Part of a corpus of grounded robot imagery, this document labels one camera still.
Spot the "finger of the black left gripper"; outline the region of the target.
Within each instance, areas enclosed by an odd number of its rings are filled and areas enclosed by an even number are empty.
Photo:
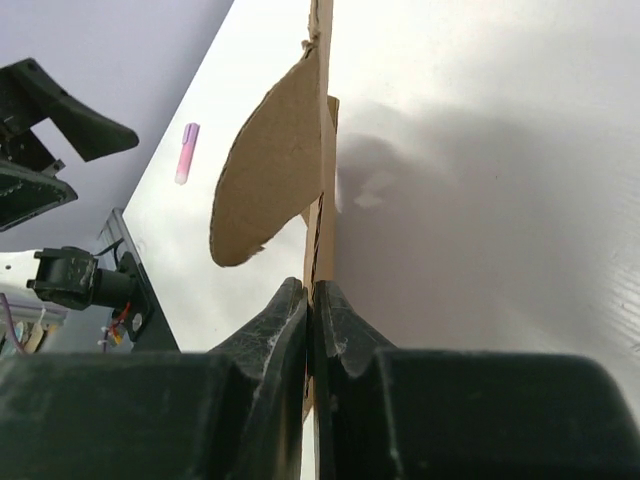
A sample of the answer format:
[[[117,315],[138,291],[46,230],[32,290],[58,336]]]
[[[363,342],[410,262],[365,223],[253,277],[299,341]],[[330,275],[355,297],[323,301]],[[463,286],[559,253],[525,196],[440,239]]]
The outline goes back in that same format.
[[[136,147],[129,127],[86,106],[60,86],[33,58],[9,66],[9,138],[49,119],[86,161]]]
[[[75,190],[55,176],[12,164],[1,165],[2,231],[77,199]]]

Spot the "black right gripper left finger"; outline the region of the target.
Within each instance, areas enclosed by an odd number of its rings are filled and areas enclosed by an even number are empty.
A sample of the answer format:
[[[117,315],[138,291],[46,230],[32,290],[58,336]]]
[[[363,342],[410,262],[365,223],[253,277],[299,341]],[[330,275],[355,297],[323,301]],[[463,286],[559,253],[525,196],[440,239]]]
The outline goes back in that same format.
[[[291,479],[300,473],[306,291],[286,279],[207,353],[1,362],[5,479]]]

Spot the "brown cardboard box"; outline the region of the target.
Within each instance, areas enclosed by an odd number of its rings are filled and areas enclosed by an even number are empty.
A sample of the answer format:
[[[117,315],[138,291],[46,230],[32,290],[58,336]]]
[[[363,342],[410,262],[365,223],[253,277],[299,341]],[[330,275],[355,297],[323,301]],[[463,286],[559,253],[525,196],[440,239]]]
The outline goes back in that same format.
[[[339,100],[330,95],[333,4],[310,5],[303,54],[240,128],[216,185],[209,247],[220,267],[244,264],[291,219],[307,226],[302,283],[334,277]]]

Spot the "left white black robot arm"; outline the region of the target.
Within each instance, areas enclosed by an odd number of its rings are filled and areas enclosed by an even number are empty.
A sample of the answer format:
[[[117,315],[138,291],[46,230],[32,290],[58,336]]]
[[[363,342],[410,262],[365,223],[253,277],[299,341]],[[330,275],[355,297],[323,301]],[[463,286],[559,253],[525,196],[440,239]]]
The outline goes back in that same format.
[[[51,120],[85,162],[135,148],[137,134],[70,95],[33,58],[1,69],[1,229],[8,231],[77,200],[57,178],[61,160],[52,156],[33,127]],[[142,272],[131,254],[113,270],[96,254],[73,246],[1,255],[1,294],[81,311],[112,309],[106,342],[135,341],[153,311]]]

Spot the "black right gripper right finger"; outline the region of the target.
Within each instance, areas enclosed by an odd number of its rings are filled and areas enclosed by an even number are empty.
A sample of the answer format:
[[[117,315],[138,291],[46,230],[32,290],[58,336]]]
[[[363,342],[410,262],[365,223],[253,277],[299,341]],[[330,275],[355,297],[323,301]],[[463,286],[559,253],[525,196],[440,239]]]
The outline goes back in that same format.
[[[339,286],[313,300],[320,479],[635,479],[639,430],[598,363],[394,346]]]

